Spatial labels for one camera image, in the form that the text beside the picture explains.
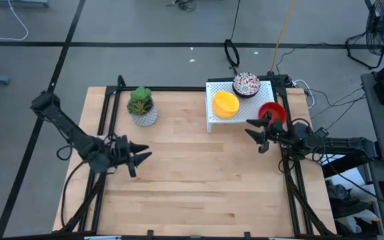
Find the white platform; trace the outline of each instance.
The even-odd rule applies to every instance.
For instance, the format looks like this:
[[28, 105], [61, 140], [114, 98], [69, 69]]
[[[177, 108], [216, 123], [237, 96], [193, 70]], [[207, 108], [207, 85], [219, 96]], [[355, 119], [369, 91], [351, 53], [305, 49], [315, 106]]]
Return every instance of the white platform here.
[[207, 108], [207, 132], [211, 132], [214, 123], [244, 123], [247, 119], [257, 119], [260, 107], [267, 102], [274, 102], [272, 86], [270, 81], [261, 81], [260, 90], [256, 96], [251, 98], [239, 99], [239, 110], [230, 118], [220, 118], [213, 112], [212, 100], [217, 91], [227, 91], [233, 93], [232, 82], [214, 82], [206, 84], [207, 97], [205, 99]]

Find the yellow bowl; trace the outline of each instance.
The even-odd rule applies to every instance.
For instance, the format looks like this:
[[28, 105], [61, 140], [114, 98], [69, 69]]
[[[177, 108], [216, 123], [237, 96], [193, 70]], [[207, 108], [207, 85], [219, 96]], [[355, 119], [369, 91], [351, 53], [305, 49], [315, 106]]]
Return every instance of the yellow bowl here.
[[217, 91], [212, 104], [213, 112], [219, 117], [232, 117], [239, 109], [237, 96], [226, 91]]

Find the wooden table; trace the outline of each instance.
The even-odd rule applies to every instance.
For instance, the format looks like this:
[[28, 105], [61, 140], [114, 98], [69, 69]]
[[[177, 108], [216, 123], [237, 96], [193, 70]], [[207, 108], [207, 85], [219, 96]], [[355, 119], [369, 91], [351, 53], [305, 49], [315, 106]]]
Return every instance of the wooden table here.
[[[88, 89], [79, 124], [87, 134], [97, 132], [104, 92], [105, 87]], [[303, 90], [287, 92], [292, 118], [309, 120]], [[98, 234], [146, 235], [153, 229], [155, 235], [240, 237], [250, 231], [254, 237], [293, 237], [285, 179], [277, 168], [281, 159], [277, 144], [258, 154], [257, 145], [244, 132], [251, 128], [248, 124], [214, 125], [208, 134], [205, 92], [154, 92], [153, 98], [159, 118], [150, 127], [139, 127], [127, 112], [129, 92], [121, 93], [115, 133], [149, 145], [153, 154], [134, 179], [126, 167], [108, 175]], [[75, 152], [67, 174], [80, 161]], [[321, 167], [310, 161], [301, 165], [310, 206], [335, 232]], [[66, 220], [83, 200], [88, 174], [89, 167], [84, 165], [69, 182]], [[90, 229], [93, 208], [94, 204], [86, 229]], [[297, 213], [305, 233], [298, 203]], [[53, 228], [61, 228], [60, 207]]]

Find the floor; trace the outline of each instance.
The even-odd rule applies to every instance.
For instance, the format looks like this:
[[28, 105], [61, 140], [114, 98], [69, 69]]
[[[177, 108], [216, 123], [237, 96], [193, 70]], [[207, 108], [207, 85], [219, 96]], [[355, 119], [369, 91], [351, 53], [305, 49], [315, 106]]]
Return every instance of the floor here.
[[[74, 47], [68, 49], [55, 88], [63, 110], [75, 122], [79, 122], [87, 88], [114, 85], [118, 74], [124, 76], [128, 85], [160, 86], [204, 86], [208, 78], [233, 75], [220, 43], [231, 34], [237, 6], [234, 0], [196, 0], [197, 8], [191, 13], [166, 7], [170, 0], [50, 0], [48, 8], [15, 5], [30, 34], [26, 43], [0, 42], [0, 75], [11, 78], [10, 85], [0, 85], [0, 217], [35, 126], [36, 116], [29, 109], [30, 102], [48, 88], [52, 77], [57, 77], [55, 66], [75, 12], [84, 2], [72, 38]], [[267, 44], [239, 48], [239, 71], [264, 75], [269, 70], [273, 46], [289, 3], [241, 2], [233, 42]], [[366, 22], [364, 0], [297, 0], [282, 38], [278, 61], [281, 54], [291, 50], [288, 47], [294, 47], [285, 43], [340, 45], [346, 38], [363, 32]], [[10, 10], [0, 6], [0, 36], [23, 34]], [[81, 47], [97, 43], [118, 44]], [[353, 54], [370, 63], [377, 61], [365, 49], [355, 49]], [[297, 49], [284, 57], [280, 69], [293, 79], [306, 80], [310, 88], [324, 91], [331, 101], [359, 88], [359, 76], [369, 72], [348, 59], [346, 50], [330, 46]], [[348, 99], [362, 94], [359, 91]], [[316, 94], [311, 115], [326, 107], [324, 97]], [[327, 127], [347, 107], [332, 108], [317, 116], [314, 126]], [[334, 137], [375, 139], [366, 102], [357, 102], [330, 128], [330, 133]], [[5, 237], [50, 233], [68, 164], [55, 156], [56, 149], [63, 144], [55, 128], [45, 123]]]

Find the electric fan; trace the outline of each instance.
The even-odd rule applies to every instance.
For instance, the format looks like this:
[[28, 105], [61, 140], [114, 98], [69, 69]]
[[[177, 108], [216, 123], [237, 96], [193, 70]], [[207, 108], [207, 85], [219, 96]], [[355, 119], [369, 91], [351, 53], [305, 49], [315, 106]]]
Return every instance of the electric fan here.
[[[381, 60], [384, 56], [384, 0], [376, 0], [373, 5], [369, 0], [365, 0], [365, 3], [367, 4], [369, 10], [365, 32], [346, 40], [347, 56], [369, 69], [374, 69], [380, 66]], [[355, 44], [358, 39], [362, 38], [364, 35], [367, 42], [367, 48], [370, 53], [380, 56], [379, 62], [375, 67], [372, 67], [361, 60], [352, 57], [351, 55], [349, 42], [355, 40], [353, 42], [353, 44]]]

